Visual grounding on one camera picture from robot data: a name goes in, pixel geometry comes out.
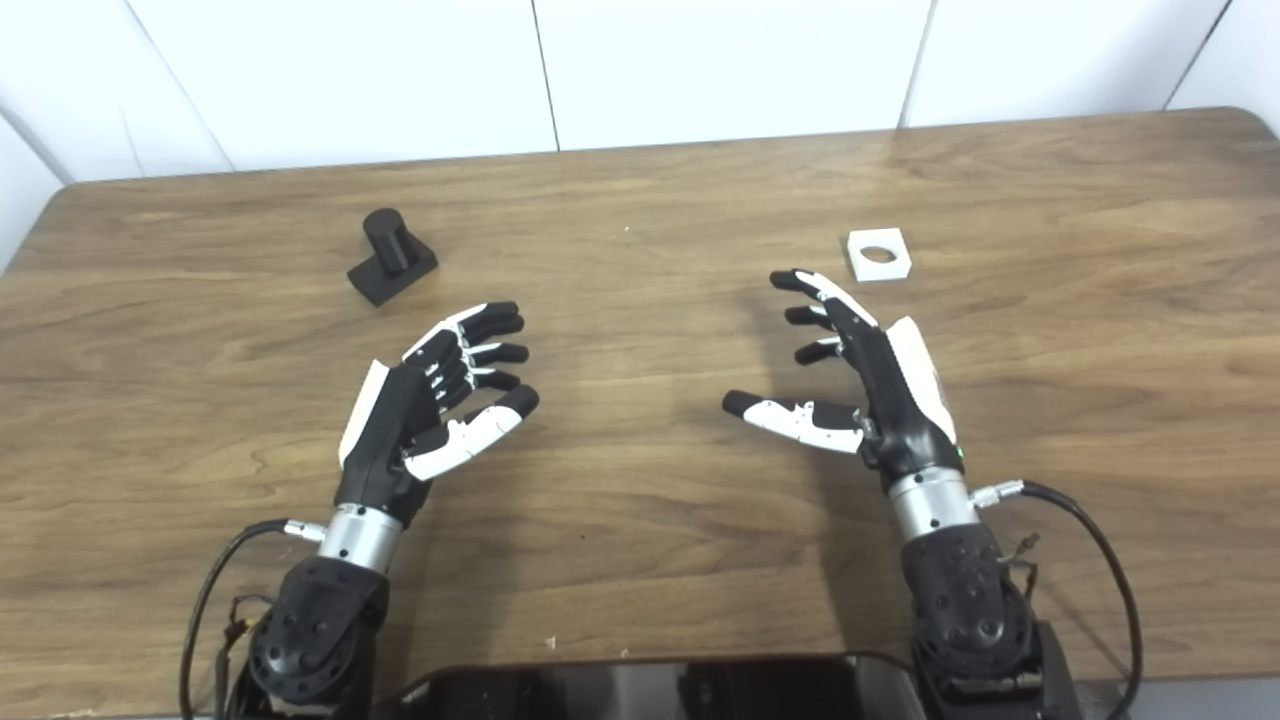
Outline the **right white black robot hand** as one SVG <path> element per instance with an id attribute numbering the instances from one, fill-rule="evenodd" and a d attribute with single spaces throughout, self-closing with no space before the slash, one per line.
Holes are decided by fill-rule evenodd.
<path id="1" fill-rule="evenodd" d="M 787 323 L 829 332 L 797 348 L 796 364 L 842 359 L 858 374 L 867 406 L 768 398 L 731 389 L 722 401 L 727 414 L 801 445 L 858 455 L 881 474 L 884 488 L 931 470 L 964 473 L 954 419 L 911 318 L 883 328 L 847 291 L 820 273 L 794 268 L 771 273 L 769 282 L 810 301 L 787 309 Z"/>

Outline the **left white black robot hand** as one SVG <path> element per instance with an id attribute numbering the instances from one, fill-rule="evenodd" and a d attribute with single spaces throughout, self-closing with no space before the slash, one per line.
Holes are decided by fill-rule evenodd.
<path id="1" fill-rule="evenodd" d="M 372 361 L 338 448 L 337 506 L 384 512 L 403 528 L 433 482 L 504 438 L 538 407 L 538 392 L 499 368 L 529 360 L 504 342 L 525 319 L 513 301 L 438 322 L 399 363 Z"/>

